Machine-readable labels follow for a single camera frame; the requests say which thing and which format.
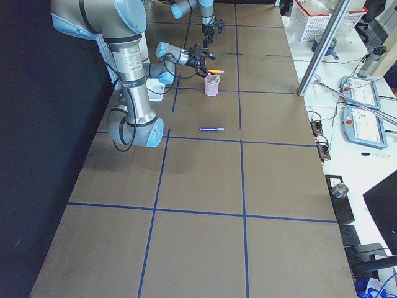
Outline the aluminium profile post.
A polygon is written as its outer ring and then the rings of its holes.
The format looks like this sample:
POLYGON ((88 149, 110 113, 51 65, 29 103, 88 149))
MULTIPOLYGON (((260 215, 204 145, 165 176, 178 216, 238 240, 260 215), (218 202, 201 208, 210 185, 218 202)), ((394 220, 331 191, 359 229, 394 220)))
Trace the aluminium profile post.
POLYGON ((334 12, 331 15, 331 18, 322 34, 322 38, 314 51, 313 57, 310 60, 308 68, 305 71, 305 74, 299 84, 297 89, 297 94, 301 97, 305 95, 308 90, 309 85, 311 84, 324 56, 329 48, 334 35, 336 34, 341 22, 344 19, 344 15, 346 14, 351 0, 340 0, 337 2, 334 12))

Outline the lower teach pendant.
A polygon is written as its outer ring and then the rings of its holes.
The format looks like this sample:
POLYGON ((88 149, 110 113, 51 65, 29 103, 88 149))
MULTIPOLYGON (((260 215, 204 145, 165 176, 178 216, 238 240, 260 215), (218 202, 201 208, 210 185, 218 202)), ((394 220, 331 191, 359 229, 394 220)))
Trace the lower teach pendant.
POLYGON ((370 111, 346 105, 342 126, 348 142, 379 149, 388 146, 383 121, 370 111))

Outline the upper orange connector board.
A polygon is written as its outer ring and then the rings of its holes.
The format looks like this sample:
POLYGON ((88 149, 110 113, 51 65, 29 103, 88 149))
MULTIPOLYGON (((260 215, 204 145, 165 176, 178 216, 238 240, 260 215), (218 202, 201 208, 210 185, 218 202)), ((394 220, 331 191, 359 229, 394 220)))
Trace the upper orange connector board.
POLYGON ((312 120, 310 122, 312 133, 314 136, 322 135, 323 134, 323 125, 320 120, 312 120))

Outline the teach pendant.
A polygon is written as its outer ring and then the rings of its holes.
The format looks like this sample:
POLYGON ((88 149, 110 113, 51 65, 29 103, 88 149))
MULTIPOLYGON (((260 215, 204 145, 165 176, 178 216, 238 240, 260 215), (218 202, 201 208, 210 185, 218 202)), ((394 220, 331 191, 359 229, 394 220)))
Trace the teach pendant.
POLYGON ((379 149, 388 146, 383 121, 370 111, 346 105, 342 126, 348 142, 379 149))
POLYGON ((366 78, 343 76, 340 80, 342 93, 375 110, 381 109, 376 84, 366 78))

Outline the grey water bottle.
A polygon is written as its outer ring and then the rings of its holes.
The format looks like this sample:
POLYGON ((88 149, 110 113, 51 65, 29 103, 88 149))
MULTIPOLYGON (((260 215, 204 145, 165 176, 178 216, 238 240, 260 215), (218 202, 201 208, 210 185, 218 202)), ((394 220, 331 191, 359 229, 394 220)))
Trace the grey water bottle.
POLYGON ((380 58, 386 53, 386 51, 387 47, 384 45, 374 47, 364 59, 364 64, 358 71, 357 76, 359 78, 366 78, 371 75, 380 61, 380 58))

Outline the blue plastic bag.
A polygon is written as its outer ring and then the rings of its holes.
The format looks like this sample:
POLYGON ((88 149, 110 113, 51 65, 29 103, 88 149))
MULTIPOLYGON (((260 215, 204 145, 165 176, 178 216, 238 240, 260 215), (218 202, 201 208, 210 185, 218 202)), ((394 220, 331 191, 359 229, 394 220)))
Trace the blue plastic bag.
POLYGON ((396 297, 396 293, 389 292, 387 285, 395 281, 396 273, 391 275, 385 282, 380 283, 374 278, 365 278, 354 284, 357 297, 373 298, 373 297, 396 297))

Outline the purple highlighter pen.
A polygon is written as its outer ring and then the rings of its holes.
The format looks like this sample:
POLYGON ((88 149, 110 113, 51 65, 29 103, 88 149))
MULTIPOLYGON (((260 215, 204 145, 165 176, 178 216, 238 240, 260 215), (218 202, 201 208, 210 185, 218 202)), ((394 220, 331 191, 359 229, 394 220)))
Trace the purple highlighter pen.
POLYGON ((223 132, 225 130, 224 127, 200 127, 200 132, 223 132))

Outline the lower orange connector board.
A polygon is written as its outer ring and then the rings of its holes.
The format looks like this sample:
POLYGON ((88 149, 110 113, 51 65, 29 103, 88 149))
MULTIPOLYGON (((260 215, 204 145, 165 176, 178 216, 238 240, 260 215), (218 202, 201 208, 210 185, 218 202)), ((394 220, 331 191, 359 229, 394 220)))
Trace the lower orange connector board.
POLYGON ((319 159, 324 162, 331 159, 329 152, 329 143, 327 142, 316 142, 316 147, 319 155, 319 159))

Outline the black box on desk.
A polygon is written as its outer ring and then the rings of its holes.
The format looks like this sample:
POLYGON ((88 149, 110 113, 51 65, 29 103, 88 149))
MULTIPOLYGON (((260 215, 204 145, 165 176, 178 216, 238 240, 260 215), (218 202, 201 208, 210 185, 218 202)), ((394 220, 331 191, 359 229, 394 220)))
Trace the black box on desk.
POLYGON ((329 195, 331 198, 331 204, 334 209, 334 214, 336 216, 336 220, 338 224, 339 225, 351 224, 355 220, 355 218, 350 206, 349 198, 347 197, 347 195, 341 198, 335 198, 331 193, 331 189, 334 186, 344 182, 342 176, 326 174, 325 179, 326 179, 329 195))

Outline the white plastic basket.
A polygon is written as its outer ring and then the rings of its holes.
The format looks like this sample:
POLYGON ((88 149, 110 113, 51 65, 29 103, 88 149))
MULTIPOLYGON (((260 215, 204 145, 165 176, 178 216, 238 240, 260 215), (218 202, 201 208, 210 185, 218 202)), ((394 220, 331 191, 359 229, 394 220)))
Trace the white plastic basket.
MULTIPOLYGON (((338 1, 293 1, 289 28, 300 42, 312 41, 323 34, 338 1)), ((335 38, 347 37, 368 12, 365 1, 351 1, 335 38)))

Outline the orange connector board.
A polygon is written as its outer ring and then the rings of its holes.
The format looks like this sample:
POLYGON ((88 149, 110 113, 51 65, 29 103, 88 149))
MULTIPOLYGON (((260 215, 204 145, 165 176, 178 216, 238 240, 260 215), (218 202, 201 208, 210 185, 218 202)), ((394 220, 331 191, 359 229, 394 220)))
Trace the orange connector board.
POLYGON ((316 147, 319 155, 319 159, 324 162, 331 159, 329 152, 329 143, 327 142, 316 142, 316 147))
POLYGON ((323 125, 320 120, 312 120, 310 122, 312 133, 314 136, 322 135, 323 134, 323 125))

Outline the upper teach pendant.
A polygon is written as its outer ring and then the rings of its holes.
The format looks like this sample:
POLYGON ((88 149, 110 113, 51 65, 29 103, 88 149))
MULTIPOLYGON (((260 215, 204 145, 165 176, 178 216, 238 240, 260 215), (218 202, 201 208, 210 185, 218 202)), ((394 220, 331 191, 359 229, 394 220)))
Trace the upper teach pendant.
POLYGON ((366 78, 343 76, 340 80, 342 93, 375 110, 381 109, 376 84, 366 78))

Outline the orange highlighter pen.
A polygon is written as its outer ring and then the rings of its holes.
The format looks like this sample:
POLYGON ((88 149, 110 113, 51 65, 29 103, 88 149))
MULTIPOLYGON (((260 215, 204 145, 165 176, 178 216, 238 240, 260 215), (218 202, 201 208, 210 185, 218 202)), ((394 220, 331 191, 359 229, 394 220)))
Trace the orange highlighter pen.
POLYGON ((224 70, 208 69, 208 72, 211 74, 223 74, 225 71, 224 70))

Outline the pink mesh pen holder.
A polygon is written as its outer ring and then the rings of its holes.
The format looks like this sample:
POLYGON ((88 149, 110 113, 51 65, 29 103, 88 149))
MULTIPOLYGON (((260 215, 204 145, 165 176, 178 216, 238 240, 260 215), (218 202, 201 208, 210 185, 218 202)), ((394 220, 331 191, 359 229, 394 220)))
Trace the pink mesh pen holder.
POLYGON ((207 96, 211 96, 211 97, 216 96, 218 94, 218 90, 219 90, 219 83, 220 83, 220 80, 217 84, 214 84, 214 85, 209 85, 205 82, 205 94, 207 96))

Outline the small steel cup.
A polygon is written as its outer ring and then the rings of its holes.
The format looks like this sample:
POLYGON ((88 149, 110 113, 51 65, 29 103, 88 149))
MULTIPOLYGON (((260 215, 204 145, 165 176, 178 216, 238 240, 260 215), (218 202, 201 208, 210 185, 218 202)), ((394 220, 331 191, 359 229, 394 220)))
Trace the small steel cup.
POLYGON ((343 183, 338 183, 331 188, 331 195, 335 199, 343 198, 348 192, 349 188, 343 183))

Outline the black monitor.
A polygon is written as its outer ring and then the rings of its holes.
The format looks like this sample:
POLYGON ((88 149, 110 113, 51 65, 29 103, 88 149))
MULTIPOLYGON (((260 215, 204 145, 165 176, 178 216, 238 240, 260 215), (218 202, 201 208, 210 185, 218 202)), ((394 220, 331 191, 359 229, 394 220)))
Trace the black monitor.
POLYGON ((364 195, 367 209, 393 255, 396 254, 396 173, 368 190, 364 195))

